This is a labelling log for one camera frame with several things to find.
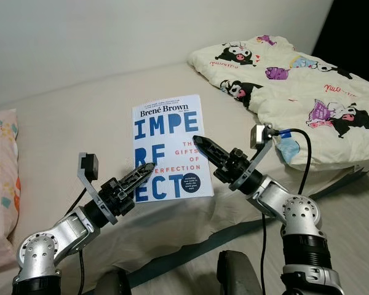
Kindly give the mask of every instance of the book cover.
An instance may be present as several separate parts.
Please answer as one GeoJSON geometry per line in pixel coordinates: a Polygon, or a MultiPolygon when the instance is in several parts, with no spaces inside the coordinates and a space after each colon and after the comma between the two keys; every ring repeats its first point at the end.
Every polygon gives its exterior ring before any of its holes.
{"type": "Polygon", "coordinates": [[[208,160],[194,135],[204,135],[198,95],[133,108],[134,166],[156,164],[148,182],[135,190],[136,202],[213,196],[208,160]]]}

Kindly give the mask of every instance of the bed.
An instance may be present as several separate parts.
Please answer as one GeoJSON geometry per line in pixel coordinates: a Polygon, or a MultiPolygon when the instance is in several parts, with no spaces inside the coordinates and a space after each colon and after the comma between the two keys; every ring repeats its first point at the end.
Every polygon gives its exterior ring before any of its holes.
{"type": "MultiPolygon", "coordinates": [[[[9,237],[14,250],[30,233],[51,227],[82,191],[76,176],[79,152],[96,153],[99,159],[95,187],[111,177],[124,176],[133,163],[132,107],[195,93],[201,97],[205,135],[226,150],[239,147],[252,156],[250,129],[257,122],[256,115],[227,99],[227,94],[211,87],[186,63],[111,76],[1,106],[17,109],[18,116],[22,192],[18,224],[9,237]]],[[[359,169],[369,170],[369,161],[311,172],[304,194],[315,194],[359,169]]],[[[258,170],[293,192],[303,173],[285,165],[275,149],[258,170]]],[[[230,191],[215,177],[212,182],[214,197],[138,204],[115,226],[104,227],[84,250],[84,291],[92,289],[112,265],[134,271],[153,258],[204,241],[221,229],[260,218],[240,192],[230,191]]],[[[86,195],[81,205],[89,200],[86,195]]],[[[63,271],[62,294],[75,294],[79,287],[78,256],[68,257],[59,268],[63,271]]],[[[17,272],[16,265],[0,269],[0,294],[10,294],[17,272]]]]}

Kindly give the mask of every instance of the blanket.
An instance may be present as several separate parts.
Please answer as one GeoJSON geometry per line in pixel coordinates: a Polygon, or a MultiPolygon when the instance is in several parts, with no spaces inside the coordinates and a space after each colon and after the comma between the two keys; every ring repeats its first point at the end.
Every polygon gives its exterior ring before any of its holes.
{"type": "MultiPolygon", "coordinates": [[[[261,123],[304,130],[311,138],[312,170],[369,160],[369,82],[359,76],[297,52],[283,37],[267,35],[197,50],[188,62],[257,113],[261,123]]],[[[353,62],[365,59],[357,55],[353,62]]],[[[286,163],[303,170],[306,140],[288,133],[275,141],[286,163]]]]}

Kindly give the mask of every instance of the patterned pillowcase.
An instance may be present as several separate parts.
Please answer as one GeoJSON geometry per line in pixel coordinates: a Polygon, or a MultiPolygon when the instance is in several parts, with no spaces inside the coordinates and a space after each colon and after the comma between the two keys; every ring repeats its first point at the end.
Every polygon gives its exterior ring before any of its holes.
{"type": "Polygon", "coordinates": [[[15,110],[0,111],[0,267],[15,261],[7,236],[14,229],[19,213],[17,133],[15,110]]]}

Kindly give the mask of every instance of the cartoon character print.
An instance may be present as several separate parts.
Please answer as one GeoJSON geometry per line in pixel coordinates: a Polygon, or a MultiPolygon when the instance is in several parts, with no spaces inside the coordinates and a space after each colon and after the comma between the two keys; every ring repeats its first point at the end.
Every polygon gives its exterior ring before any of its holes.
{"type": "Polygon", "coordinates": [[[236,100],[241,101],[245,108],[248,109],[253,88],[261,88],[261,85],[253,83],[242,83],[241,81],[234,81],[230,83],[229,80],[224,80],[220,83],[220,90],[233,96],[236,100]]]}
{"type": "Polygon", "coordinates": [[[260,43],[267,42],[271,46],[273,46],[277,43],[277,42],[272,42],[271,38],[268,35],[259,36],[259,37],[257,37],[256,40],[257,40],[257,42],[260,42],[260,43]]]}
{"type": "MultiPolygon", "coordinates": [[[[229,43],[229,46],[224,48],[223,52],[218,57],[215,57],[215,59],[236,61],[237,63],[241,65],[256,66],[253,64],[252,55],[253,54],[250,51],[250,49],[246,48],[246,46],[242,45],[241,43],[239,45],[231,45],[229,43]]],[[[257,58],[256,62],[259,61],[260,56],[259,55],[255,55],[255,56],[257,58]]]]}
{"type": "Polygon", "coordinates": [[[323,63],[319,63],[315,60],[310,60],[306,57],[302,57],[301,55],[296,57],[291,63],[290,68],[311,68],[311,69],[318,69],[320,72],[329,72],[329,71],[336,71],[339,75],[342,75],[348,79],[352,79],[349,72],[345,71],[344,69],[328,66],[323,63]]]}
{"type": "Polygon", "coordinates": [[[306,122],[310,127],[319,126],[334,127],[339,133],[338,137],[343,138],[350,127],[365,127],[369,129],[369,115],[364,110],[358,110],[352,103],[345,108],[339,103],[329,103],[326,106],[322,101],[315,100],[314,109],[309,114],[309,120],[306,122]]]}
{"type": "Polygon", "coordinates": [[[287,80],[289,69],[272,66],[266,68],[265,75],[270,80],[287,80]]]}

